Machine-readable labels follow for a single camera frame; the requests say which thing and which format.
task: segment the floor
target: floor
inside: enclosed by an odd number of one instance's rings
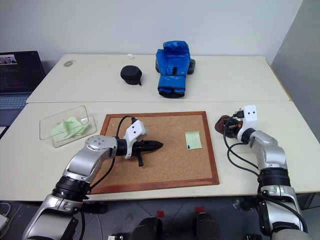
[[[255,210],[243,211],[235,204],[242,197],[200,197],[157,200],[131,200],[105,202],[107,211],[104,214],[85,214],[84,240],[107,240],[111,234],[131,233],[144,218],[156,216],[163,211],[163,240],[194,240],[192,231],[193,218],[196,211],[205,210],[217,221],[225,240],[242,240],[245,234],[260,235],[258,215]],[[17,212],[3,240],[21,239],[28,222],[38,209],[36,205],[8,202],[12,208],[9,217]],[[313,198],[309,208],[303,210],[303,216],[312,239],[320,237],[320,193]],[[7,211],[6,205],[0,205],[0,212]],[[81,218],[75,216],[79,224],[74,235],[79,239]]]

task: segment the red object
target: red object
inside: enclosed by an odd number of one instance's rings
[[[156,217],[158,219],[163,219],[165,217],[165,212],[164,211],[157,211],[156,212]]]
[[[205,207],[204,206],[196,206],[194,211],[196,214],[205,213]]]

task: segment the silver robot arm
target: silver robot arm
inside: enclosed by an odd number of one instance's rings
[[[145,125],[136,120],[127,129],[124,139],[103,135],[89,137],[84,147],[70,160],[52,193],[46,196],[26,227],[22,239],[72,239],[78,224],[73,215],[82,207],[83,200],[89,199],[90,184],[102,162],[116,155],[125,156],[127,152],[131,157],[134,143],[145,134]]]
[[[237,139],[248,143],[256,155],[259,169],[258,206],[260,229],[272,240],[311,240],[292,211],[277,204],[281,203],[301,216],[296,193],[290,184],[285,151],[278,146],[278,141],[260,130],[255,130],[257,109],[255,105],[240,109],[242,127]]]

